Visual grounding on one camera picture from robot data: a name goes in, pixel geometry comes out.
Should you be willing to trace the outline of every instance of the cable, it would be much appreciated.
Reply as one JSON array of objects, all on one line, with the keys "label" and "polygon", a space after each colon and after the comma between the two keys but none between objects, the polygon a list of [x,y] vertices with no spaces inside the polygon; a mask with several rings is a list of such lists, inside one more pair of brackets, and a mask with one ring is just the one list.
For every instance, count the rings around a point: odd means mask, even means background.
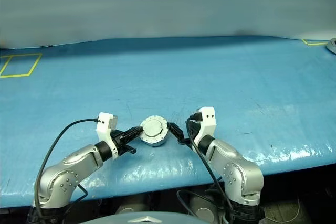
[{"label": "cable", "polygon": [[269,217],[265,217],[265,218],[268,219],[268,220],[270,220],[270,221],[273,221],[275,223],[290,223],[290,222],[294,221],[297,218],[297,216],[299,215],[299,212],[300,212],[300,199],[298,197],[298,211],[297,211],[296,215],[293,218],[291,218],[290,220],[287,220],[287,221],[277,221],[277,220],[273,220],[273,219],[271,219]]},{"label": "cable", "polygon": [[73,207],[76,203],[80,202],[82,199],[84,199],[86,196],[88,196],[88,191],[85,190],[84,187],[81,186],[81,184],[78,184],[78,187],[83,191],[84,195],[76,199],[65,211],[65,215],[70,211],[71,207]]},{"label": "cable", "polygon": [[185,203],[184,200],[182,199],[180,193],[187,193],[187,194],[194,195],[194,196],[196,196],[196,197],[198,197],[198,198],[201,198],[201,199],[203,199],[203,200],[205,200],[205,201],[208,201],[209,203],[215,205],[217,208],[219,208],[219,209],[221,209],[221,210],[224,209],[224,208],[218,206],[218,204],[217,204],[216,202],[214,202],[213,200],[210,200],[210,199],[208,199],[208,198],[206,198],[206,197],[204,197],[204,196],[202,196],[202,195],[199,195],[199,194],[197,194],[197,193],[194,193],[193,191],[189,191],[189,190],[185,190],[185,189],[178,190],[178,191],[176,192],[177,198],[178,198],[178,200],[180,201],[180,203],[181,203],[181,204],[188,210],[188,212],[190,212],[190,211],[189,211],[189,210],[190,210],[190,209],[189,209],[189,206],[186,205],[186,203]]},{"label": "cable", "polygon": [[177,196],[177,199],[179,200],[179,202],[182,204],[182,206],[193,216],[195,217],[198,217],[193,210],[190,209],[190,207],[187,205],[186,202],[184,202],[184,200],[182,199],[181,195],[180,195],[180,192],[183,191],[183,190],[178,190],[176,192],[176,196]]},{"label": "cable", "polygon": [[40,188],[40,181],[41,181],[41,177],[42,177],[42,172],[44,170],[44,168],[46,167],[46,164],[48,162],[48,159],[53,151],[53,149],[55,148],[57,142],[59,141],[59,139],[62,137],[62,135],[73,125],[77,124],[77,123],[82,123],[82,122],[97,122],[98,119],[83,119],[83,120],[78,120],[75,121],[73,123],[70,123],[68,126],[66,126],[61,133],[59,133],[59,135],[57,136],[57,138],[54,140],[53,144],[51,145],[50,149],[48,150],[40,170],[38,171],[37,177],[36,177],[36,181],[35,181],[35,185],[34,185],[34,202],[35,202],[35,207],[36,207],[36,211],[37,214],[39,216],[39,218],[41,219],[43,224],[46,224],[44,218],[43,218],[43,214],[42,214],[42,209],[40,206],[40,201],[39,201],[39,197],[38,197],[38,190]]},{"label": "cable", "polygon": [[229,206],[229,208],[232,209],[232,204],[231,204],[230,200],[228,199],[228,197],[227,197],[226,194],[224,193],[224,191],[223,191],[221,185],[219,184],[219,182],[218,182],[218,180],[217,180],[215,174],[214,174],[213,171],[211,170],[209,164],[207,163],[207,161],[205,160],[205,158],[204,158],[204,156],[202,155],[201,151],[198,149],[197,145],[196,145],[195,142],[194,142],[194,139],[193,139],[193,137],[192,137],[192,135],[191,135],[191,133],[190,133],[189,122],[190,122],[190,117],[189,117],[189,118],[187,119],[187,121],[186,121],[186,124],[187,124],[187,132],[188,132],[188,136],[189,136],[189,138],[190,138],[190,142],[191,142],[191,144],[193,145],[194,149],[196,150],[196,153],[198,154],[198,156],[199,156],[200,159],[202,160],[202,162],[203,162],[205,168],[208,170],[208,172],[209,172],[211,178],[213,179],[213,181],[214,181],[216,187],[217,187],[218,190],[219,190],[219,193],[220,193],[222,199],[223,199],[224,201],[226,201],[227,204],[228,204],[228,206]]},{"label": "cable", "polygon": [[[223,179],[222,177],[219,177],[219,178],[217,179],[217,181],[220,182],[222,179]],[[211,190],[211,189],[213,189],[215,186],[216,186],[215,184],[212,184],[212,185],[209,187],[209,189],[206,189],[206,190]]]}]

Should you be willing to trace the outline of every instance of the yellow tape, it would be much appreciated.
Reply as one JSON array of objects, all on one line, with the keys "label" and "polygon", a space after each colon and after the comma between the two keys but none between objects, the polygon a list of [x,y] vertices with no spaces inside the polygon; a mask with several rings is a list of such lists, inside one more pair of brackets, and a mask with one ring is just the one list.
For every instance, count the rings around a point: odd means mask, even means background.
[{"label": "yellow tape", "polygon": [[307,46],[321,46],[321,45],[326,45],[327,44],[327,42],[314,42],[314,43],[310,43],[310,42],[307,42],[305,39],[303,39],[302,41]]},{"label": "yellow tape", "polygon": [[8,58],[8,57],[20,57],[20,56],[30,56],[30,55],[42,55],[41,53],[35,53],[35,54],[24,54],[24,55],[4,55],[0,56],[0,58]]},{"label": "yellow tape", "polygon": [[[32,67],[30,68],[28,73],[24,73],[24,74],[8,74],[6,76],[2,76],[1,74],[5,71],[5,68],[7,67],[7,65],[9,64],[10,60],[13,57],[20,57],[20,56],[32,56],[32,55],[38,55],[37,59],[35,60],[34,64],[32,65]],[[4,66],[2,67],[2,69],[0,70],[0,78],[12,78],[12,77],[27,77],[30,76],[31,73],[33,72],[33,70],[35,69],[36,65],[38,64],[40,58],[42,57],[42,54],[25,54],[25,55],[6,55],[6,56],[1,56],[0,58],[8,58],[8,60],[6,61],[6,63],[4,64]]]},{"label": "yellow tape", "polygon": [[2,67],[2,69],[0,70],[0,76],[3,73],[3,71],[5,71],[5,68],[7,67],[8,63],[10,62],[10,60],[12,59],[12,57],[9,57],[8,60],[6,61],[6,63],[4,64],[4,66]]}]

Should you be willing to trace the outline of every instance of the wrinkled plastic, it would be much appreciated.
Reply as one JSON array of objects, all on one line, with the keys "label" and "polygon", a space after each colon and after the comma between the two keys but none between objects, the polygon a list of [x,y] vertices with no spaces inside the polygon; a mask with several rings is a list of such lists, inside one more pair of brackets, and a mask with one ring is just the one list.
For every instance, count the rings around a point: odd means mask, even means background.
[{"label": "wrinkled plastic", "polygon": [[[43,56],[29,77],[0,79],[1,207],[29,205],[55,137],[99,112],[117,115],[123,131],[160,115],[186,132],[192,112],[214,106],[215,136],[265,175],[336,162],[336,61],[323,46],[271,37],[121,39],[1,55],[33,52]],[[10,62],[5,71],[29,62]],[[95,128],[70,128],[48,165],[96,143]],[[109,159],[82,182],[88,199],[211,181],[196,153],[172,134],[160,147],[139,138],[129,144],[134,155]]]}]

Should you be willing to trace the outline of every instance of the gray wall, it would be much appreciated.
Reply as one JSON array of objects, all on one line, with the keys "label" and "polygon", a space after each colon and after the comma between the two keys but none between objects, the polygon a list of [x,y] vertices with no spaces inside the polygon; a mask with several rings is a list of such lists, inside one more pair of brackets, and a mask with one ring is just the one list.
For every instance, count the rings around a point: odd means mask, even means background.
[{"label": "gray wall", "polygon": [[1,0],[0,46],[125,37],[336,37],[335,0]]}]

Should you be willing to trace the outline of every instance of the metal disc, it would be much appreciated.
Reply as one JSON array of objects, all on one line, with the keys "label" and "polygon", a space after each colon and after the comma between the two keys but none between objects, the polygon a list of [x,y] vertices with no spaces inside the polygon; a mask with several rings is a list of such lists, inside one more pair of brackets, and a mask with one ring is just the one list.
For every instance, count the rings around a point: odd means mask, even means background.
[{"label": "metal disc", "polygon": [[140,124],[143,131],[140,138],[151,146],[159,146],[165,142],[168,133],[167,120],[158,115],[152,115],[146,118]]}]

